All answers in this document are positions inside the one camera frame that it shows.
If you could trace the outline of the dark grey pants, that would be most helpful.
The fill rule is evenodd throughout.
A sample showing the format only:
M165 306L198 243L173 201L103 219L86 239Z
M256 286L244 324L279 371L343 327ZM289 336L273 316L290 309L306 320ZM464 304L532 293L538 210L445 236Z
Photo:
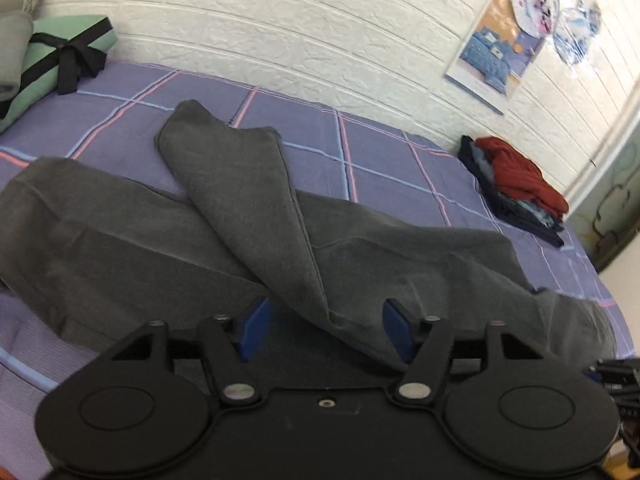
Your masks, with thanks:
M615 356L605 310L530 284L505 236L296 190L272 129L186 101L156 146L182 195L57 157L2 190L1 281L69 344L100 353L147 322L190 328L268 296L281 306L273 352L307 363L347 344L401 368L389 299L458 330L505 322L571 367Z

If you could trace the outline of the dark blue folded clothes stack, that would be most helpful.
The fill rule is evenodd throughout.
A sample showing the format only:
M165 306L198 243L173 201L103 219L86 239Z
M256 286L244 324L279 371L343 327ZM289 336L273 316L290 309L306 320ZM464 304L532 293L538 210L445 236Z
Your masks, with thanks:
M564 245L561 233L563 219L555 220L547 211L528 200L512 200L495 187L494 170L484 153L474 144L470 136L462 136L458 159L476 177L480 192L489 209L498 219L535 235L544 242L560 248Z

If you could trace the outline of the red folded garment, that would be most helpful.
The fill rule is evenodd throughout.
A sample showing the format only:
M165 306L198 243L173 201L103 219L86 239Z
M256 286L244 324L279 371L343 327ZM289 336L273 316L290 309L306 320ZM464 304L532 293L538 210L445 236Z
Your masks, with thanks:
M496 136L478 138L474 144L484 153L494 170L498 191L512 200L528 200L555 220L568 213L564 196L551 186L538 166L511 144Z

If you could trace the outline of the purple plaid bed sheet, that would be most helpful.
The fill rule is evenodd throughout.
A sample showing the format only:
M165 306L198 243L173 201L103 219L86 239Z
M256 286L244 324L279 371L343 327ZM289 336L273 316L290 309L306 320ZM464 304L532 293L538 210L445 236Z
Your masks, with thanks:
M154 146L157 130L185 100L241 128L271 127L296 188L354 200L417 226L496 231L509 237L537 287L586 298L605 310L622 358L636 348L620 307L571 230L555 248L497 219L472 174L439 145L333 107L215 76L159 65L108 63L75 93L52 93L1 137L1 177L40 156L70 156L112 174L178 193Z

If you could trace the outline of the grey folded garment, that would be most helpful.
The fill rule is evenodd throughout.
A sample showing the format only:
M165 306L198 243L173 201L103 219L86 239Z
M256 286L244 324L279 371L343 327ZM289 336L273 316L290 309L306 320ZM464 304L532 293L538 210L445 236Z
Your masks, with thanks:
M40 0L1 0L1 102L17 95Z

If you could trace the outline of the bedding poster on wall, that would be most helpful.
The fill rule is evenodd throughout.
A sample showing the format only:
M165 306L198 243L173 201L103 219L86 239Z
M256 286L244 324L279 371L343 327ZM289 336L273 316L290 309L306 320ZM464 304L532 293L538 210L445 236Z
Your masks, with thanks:
M503 115L545 41L518 26L511 0L487 0L445 77Z

